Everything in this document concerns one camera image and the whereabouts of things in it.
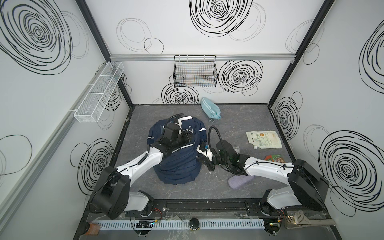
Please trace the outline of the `navy blue student backpack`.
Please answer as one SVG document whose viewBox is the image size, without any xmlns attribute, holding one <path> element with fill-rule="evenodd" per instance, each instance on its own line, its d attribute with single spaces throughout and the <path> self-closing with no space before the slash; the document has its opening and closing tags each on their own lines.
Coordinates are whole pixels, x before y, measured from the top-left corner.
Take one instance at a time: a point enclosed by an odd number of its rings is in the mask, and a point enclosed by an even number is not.
<svg viewBox="0 0 384 240">
<path fill-rule="evenodd" d="M 198 161 L 197 148 L 207 142 L 207 130 L 204 123 L 192 116 L 176 114 L 167 120 L 157 121 L 149 130 L 147 144 L 158 140 L 170 124 L 181 128 L 181 134 L 186 133 L 187 142 L 180 149 L 163 158 L 162 162 L 154 166 L 159 179 L 165 184 L 186 184 L 192 182 L 199 175 L 201 163 Z"/>
</svg>

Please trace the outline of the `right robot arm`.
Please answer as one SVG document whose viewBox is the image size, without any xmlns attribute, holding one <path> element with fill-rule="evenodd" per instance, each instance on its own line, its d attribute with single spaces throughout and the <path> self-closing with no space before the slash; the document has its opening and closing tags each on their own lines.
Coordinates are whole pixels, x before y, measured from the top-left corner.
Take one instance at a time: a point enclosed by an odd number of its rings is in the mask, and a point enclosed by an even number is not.
<svg viewBox="0 0 384 240">
<path fill-rule="evenodd" d="M 212 149 L 207 144 L 197 147 L 198 161 L 210 171 L 216 166 L 237 176 L 256 176 L 285 184 L 284 188 L 265 191 L 259 202 L 261 212 L 270 216 L 287 207 L 304 206 L 313 211 L 325 210 L 329 182 L 304 160 L 278 163 L 238 154 L 227 141 Z"/>
</svg>

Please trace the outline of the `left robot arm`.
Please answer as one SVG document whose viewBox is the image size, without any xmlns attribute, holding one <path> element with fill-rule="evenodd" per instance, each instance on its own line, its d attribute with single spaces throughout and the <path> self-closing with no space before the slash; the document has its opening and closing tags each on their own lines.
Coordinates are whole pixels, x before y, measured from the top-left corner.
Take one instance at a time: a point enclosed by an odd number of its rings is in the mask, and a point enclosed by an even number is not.
<svg viewBox="0 0 384 240">
<path fill-rule="evenodd" d="M 89 199 L 89 211 L 103 213 L 111 220 L 130 211 L 149 216 L 153 209 L 153 198 L 143 191 L 131 193 L 131 185 L 171 154 L 193 145 L 193 133 L 183 130 L 178 124 L 166 124 L 160 138 L 147 145 L 146 152 L 124 165 L 106 167 L 102 171 Z"/>
</svg>

